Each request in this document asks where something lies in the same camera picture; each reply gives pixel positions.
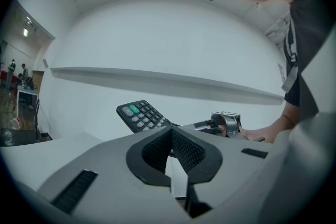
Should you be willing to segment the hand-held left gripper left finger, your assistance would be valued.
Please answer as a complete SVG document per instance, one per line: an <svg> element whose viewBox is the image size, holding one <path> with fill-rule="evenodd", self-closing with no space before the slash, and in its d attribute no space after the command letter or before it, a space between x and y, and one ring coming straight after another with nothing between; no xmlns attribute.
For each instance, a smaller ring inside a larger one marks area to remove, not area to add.
<svg viewBox="0 0 336 224"><path fill-rule="evenodd" d="M54 172L38 193L70 218L188 218L165 174L170 128L103 142Z"/></svg>

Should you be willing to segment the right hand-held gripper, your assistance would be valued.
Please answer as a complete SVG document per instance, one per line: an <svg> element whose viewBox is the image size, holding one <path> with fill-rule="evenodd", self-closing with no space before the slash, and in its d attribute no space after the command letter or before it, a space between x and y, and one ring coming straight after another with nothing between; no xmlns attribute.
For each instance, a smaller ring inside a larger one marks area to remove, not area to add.
<svg viewBox="0 0 336 224"><path fill-rule="evenodd" d="M206 129L206 132L216 136L223 136L223 129L218 126L225 127L225 137L234 139L243 139L240 133L241 120L240 114L233 112L212 112L211 119L194 123L194 129Z"/></svg>

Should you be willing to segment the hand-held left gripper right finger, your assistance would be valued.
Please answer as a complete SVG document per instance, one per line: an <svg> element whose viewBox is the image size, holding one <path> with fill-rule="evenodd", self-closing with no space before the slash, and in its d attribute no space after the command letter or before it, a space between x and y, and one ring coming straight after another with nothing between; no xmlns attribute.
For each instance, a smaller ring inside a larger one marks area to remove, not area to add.
<svg viewBox="0 0 336 224"><path fill-rule="evenodd" d="M260 173L272 145L172 128L172 149L188 176L187 208L260 208L269 186Z"/></svg>

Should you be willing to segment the black calculator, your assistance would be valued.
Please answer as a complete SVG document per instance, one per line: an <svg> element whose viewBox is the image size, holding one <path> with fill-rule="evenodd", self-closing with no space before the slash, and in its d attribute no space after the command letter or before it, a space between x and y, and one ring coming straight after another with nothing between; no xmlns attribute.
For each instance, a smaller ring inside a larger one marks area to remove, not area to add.
<svg viewBox="0 0 336 224"><path fill-rule="evenodd" d="M146 100L120 105L116 108L116 113L133 134L165 126L179 126L169 121Z"/></svg>

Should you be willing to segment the person's right forearm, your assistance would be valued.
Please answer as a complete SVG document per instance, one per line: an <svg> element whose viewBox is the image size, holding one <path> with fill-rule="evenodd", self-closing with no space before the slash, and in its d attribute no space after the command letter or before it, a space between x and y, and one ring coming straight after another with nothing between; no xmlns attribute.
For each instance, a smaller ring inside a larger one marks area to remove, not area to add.
<svg viewBox="0 0 336 224"><path fill-rule="evenodd" d="M265 142L273 143L280 132L292 130L300 122L300 109L286 103L281 116L265 130Z"/></svg>

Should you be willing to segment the person's right hand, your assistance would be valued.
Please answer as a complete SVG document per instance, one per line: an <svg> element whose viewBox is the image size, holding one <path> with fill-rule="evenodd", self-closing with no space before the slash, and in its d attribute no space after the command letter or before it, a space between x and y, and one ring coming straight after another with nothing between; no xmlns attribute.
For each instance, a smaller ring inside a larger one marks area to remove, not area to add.
<svg viewBox="0 0 336 224"><path fill-rule="evenodd" d="M251 141L260 140L261 138L263 138L264 142L266 143L274 142L274 135L271 133L270 127L264 127L257 130L247 130L244 128L240 128L239 131L241 135Z"/></svg>

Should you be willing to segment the person's black shirt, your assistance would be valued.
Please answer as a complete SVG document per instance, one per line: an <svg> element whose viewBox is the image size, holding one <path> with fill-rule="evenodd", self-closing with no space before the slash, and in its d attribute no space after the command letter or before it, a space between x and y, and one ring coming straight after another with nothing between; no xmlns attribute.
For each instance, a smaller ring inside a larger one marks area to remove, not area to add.
<svg viewBox="0 0 336 224"><path fill-rule="evenodd" d="M324 0L294 0L290 4L289 28L283 40L287 77L282 89L285 101L300 109L301 120L318 113L302 72L322 47L333 23Z"/></svg>

